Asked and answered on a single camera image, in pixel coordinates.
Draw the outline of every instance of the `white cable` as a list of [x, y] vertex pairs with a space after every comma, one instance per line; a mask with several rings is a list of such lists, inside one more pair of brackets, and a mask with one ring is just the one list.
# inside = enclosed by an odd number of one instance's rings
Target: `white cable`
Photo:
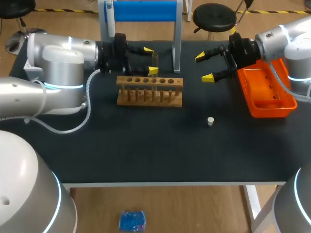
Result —
[[33, 120], [35, 122], [37, 122], [38, 124], [42, 125], [43, 127], [47, 128], [48, 130], [52, 131], [53, 133], [57, 133], [57, 134], [68, 134], [68, 133], [73, 133], [79, 129], [81, 129], [88, 121], [90, 115], [91, 115], [91, 101], [90, 101], [90, 97], [89, 97], [89, 87], [90, 87], [90, 83], [93, 79], [93, 77], [100, 73], [100, 69], [97, 69], [96, 71], [94, 71], [93, 73], [91, 73], [91, 75], [89, 76], [89, 78], [87, 79], [86, 82], [86, 102], [87, 102], [87, 113], [86, 113], [86, 118], [82, 121], [82, 123], [80, 125], [78, 125], [77, 127], [71, 129], [71, 130], [57, 130], [54, 129], [53, 127], [49, 126], [48, 124], [46, 124], [45, 122], [43, 122], [42, 120], [39, 120], [37, 118], [32, 118], [29, 116], [13, 116], [13, 117], [7, 117], [7, 118], [2, 118], [0, 119], [0, 121], [2, 120], [10, 120], [10, 119], [29, 119], [29, 120]]
[[278, 81], [278, 83], [280, 84], [280, 86], [284, 89], [285, 92], [287, 92], [288, 94], [292, 95], [296, 100], [298, 101], [301, 101], [301, 102], [310, 102], [311, 103], [311, 98], [310, 98], [310, 92], [311, 92], [311, 84], [308, 88], [308, 91], [307, 91], [307, 95], [306, 96], [303, 96], [303, 95], [299, 95], [299, 94], [296, 94], [292, 91], [290, 91], [282, 82], [282, 80], [279, 78], [276, 70], [274, 69], [272, 63], [269, 63], [269, 66], [270, 66], [270, 69], [272, 70], [276, 80]]

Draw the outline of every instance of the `floor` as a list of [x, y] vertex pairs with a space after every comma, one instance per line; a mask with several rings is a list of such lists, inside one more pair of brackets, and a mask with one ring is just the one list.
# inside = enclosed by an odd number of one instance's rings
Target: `floor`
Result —
[[[218, 0], [236, 8], [240, 0]], [[193, 0], [193, 8], [215, 0]], [[97, 10], [90, 0], [37, 0], [37, 8]], [[251, 10], [304, 10], [303, 0], [255, 0]], [[304, 14], [246, 14], [237, 31], [242, 37], [305, 17]], [[49, 33], [99, 40], [98, 16], [82, 13], [33, 12], [24, 18], [29, 28], [42, 28]], [[207, 33], [194, 34], [193, 22], [183, 23], [184, 40], [206, 40]], [[171, 40], [171, 23], [117, 23], [117, 32], [128, 40]], [[15, 56], [4, 49], [6, 39], [18, 30], [15, 20], [4, 20], [0, 34], [0, 77], [10, 72]], [[218, 33], [215, 40], [227, 40], [230, 32]], [[263, 206], [274, 186], [258, 185]], [[144, 210], [147, 233], [249, 233], [245, 200], [239, 186], [207, 187], [129, 187], [79, 188], [74, 190], [78, 210], [77, 233], [118, 232], [121, 210]]]

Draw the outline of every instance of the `orange plastic tray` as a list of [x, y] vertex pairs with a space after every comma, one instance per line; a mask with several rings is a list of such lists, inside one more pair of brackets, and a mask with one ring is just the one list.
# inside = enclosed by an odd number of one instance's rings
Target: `orange plastic tray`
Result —
[[[281, 59], [272, 62], [287, 88], [290, 82]], [[259, 60], [255, 65], [239, 69], [238, 75], [251, 115], [255, 118], [286, 117], [297, 108], [296, 100], [278, 84], [269, 64]]]

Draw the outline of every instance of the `black table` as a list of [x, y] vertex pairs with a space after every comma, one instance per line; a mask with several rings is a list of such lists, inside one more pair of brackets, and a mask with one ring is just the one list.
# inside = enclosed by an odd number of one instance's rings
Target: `black table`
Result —
[[[184, 78], [182, 108], [117, 106], [116, 74], [98, 75], [90, 89], [91, 118], [81, 130], [57, 135], [22, 120], [1, 122], [0, 130], [27, 140], [63, 183], [277, 183], [311, 160], [307, 103], [285, 119], [255, 119], [237, 79], [202, 83], [201, 76], [222, 70], [225, 62], [219, 56], [196, 64], [194, 58], [220, 42], [184, 41], [180, 74], [172, 74], [171, 42], [132, 44], [159, 53], [159, 77]], [[26, 79], [25, 61], [24, 46], [11, 76]], [[39, 118], [65, 130], [85, 114]], [[215, 118], [212, 127], [208, 117]]]

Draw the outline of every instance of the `wooden test tube rack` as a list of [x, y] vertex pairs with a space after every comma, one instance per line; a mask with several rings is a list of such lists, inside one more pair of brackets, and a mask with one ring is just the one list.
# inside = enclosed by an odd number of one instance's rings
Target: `wooden test tube rack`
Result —
[[[184, 80], [180, 78], [149, 78], [118, 76], [117, 85], [121, 86], [119, 90], [117, 105], [132, 106], [157, 106], [157, 107], [181, 107]], [[174, 90], [163, 91], [158, 87], [171, 88]]]

